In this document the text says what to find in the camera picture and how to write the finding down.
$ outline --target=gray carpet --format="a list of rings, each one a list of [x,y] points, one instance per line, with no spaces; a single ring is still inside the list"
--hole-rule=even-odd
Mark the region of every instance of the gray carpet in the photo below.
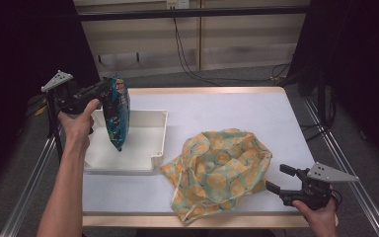
[[[193,79],[185,73],[173,73],[156,76],[126,78],[130,88],[138,87],[203,87],[203,86],[272,86],[273,81],[266,80],[271,74],[271,66],[253,68],[235,68],[197,72],[202,78]],[[244,79],[224,80],[223,78]],[[300,124],[312,124],[313,121],[304,105],[303,98],[297,93],[297,85],[285,88],[294,113]],[[33,112],[39,103],[30,107]],[[369,192],[379,208],[379,151],[370,139],[363,140],[360,136],[360,127],[349,114],[338,105],[338,113],[331,132],[338,141],[343,153],[348,158],[355,173],[360,177],[361,183]],[[316,128],[304,131],[305,137],[316,134]],[[17,203],[28,178],[34,169],[47,136],[47,116],[29,116],[26,118],[23,131],[14,143],[12,157],[0,171],[0,233],[12,209]],[[327,148],[321,136],[308,142],[309,148],[316,161],[338,167],[333,155]],[[44,209],[57,172],[57,157],[55,152],[49,161],[35,198],[30,205],[18,236],[35,236],[40,215]],[[343,204],[338,210],[340,220],[340,236],[377,236],[366,214],[361,209],[348,184],[336,184],[336,189],[343,195]],[[275,236],[285,236],[283,230],[271,230]],[[124,228],[86,228],[84,232],[89,236],[134,236],[135,229]],[[161,236],[171,234],[171,231],[147,231],[147,236]],[[287,229],[287,236],[312,236],[309,229]],[[176,232],[168,236],[187,236]]]

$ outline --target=orange patterned fabric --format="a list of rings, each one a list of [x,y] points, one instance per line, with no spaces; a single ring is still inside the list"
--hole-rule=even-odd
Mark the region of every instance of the orange patterned fabric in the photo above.
[[[190,138],[162,173],[176,187],[171,207],[183,223],[236,208],[240,198],[265,189],[271,152],[236,128]]]

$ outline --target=white tabletop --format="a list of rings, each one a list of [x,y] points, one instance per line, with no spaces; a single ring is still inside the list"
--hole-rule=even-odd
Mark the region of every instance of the white tabletop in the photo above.
[[[267,178],[282,189],[300,190],[300,181],[279,172],[279,165],[305,169],[314,161],[283,89],[146,90],[149,91],[130,90],[130,105],[132,110],[168,111],[164,164],[181,154],[188,138],[202,131],[239,128],[253,132],[272,152]],[[175,216],[170,208],[173,191],[172,184],[159,172],[146,176],[85,174],[84,215]],[[298,212],[284,206],[277,195],[264,191],[244,197],[236,210],[226,214],[264,216]]]

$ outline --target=table surface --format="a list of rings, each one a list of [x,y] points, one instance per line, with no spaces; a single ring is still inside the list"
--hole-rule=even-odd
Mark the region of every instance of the table surface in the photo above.
[[[280,164],[305,169],[314,164],[285,91],[277,87],[129,89],[132,110],[168,111],[164,163],[186,139],[206,130],[253,132],[271,152],[267,178],[282,189],[300,181],[279,172]],[[289,228],[307,227],[302,215],[268,191],[243,197],[236,210],[183,225],[170,208],[174,187],[157,169],[150,174],[84,174],[84,226]]]

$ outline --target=teal packet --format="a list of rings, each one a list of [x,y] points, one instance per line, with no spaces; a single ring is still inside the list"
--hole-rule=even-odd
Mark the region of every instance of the teal packet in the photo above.
[[[128,134],[130,120],[130,97],[124,80],[110,78],[111,87],[103,99],[104,118],[110,141],[118,151]]]

